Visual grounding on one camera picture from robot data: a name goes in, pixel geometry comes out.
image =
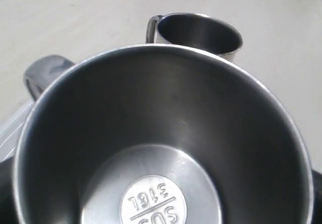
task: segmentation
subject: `table surface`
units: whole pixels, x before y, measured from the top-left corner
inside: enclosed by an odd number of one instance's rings
[[[26,67],[48,54],[75,62],[144,43],[153,15],[208,14],[234,25],[244,46],[235,63],[263,82],[297,123],[322,171],[322,1],[0,0],[0,123],[29,98]]]

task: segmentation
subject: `mug handle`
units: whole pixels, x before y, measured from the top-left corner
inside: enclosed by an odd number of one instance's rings
[[[145,36],[146,44],[154,43],[154,36],[155,36],[155,30],[156,30],[155,27],[161,18],[163,18],[163,15],[155,15],[152,18],[150,18],[149,22],[147,23],[146,36]]]
[[[49,55],[32,63],[24,74],[24,83],[36,101],[59,75],[74,65],[60,55]]]

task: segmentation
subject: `small steel mug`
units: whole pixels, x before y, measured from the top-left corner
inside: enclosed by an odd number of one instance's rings
[[[145,42],[155,41],[202,49],[229,61],[243,45],[242,36],[233,26],[207,15],[191,13],[152,17],[147,24]]]

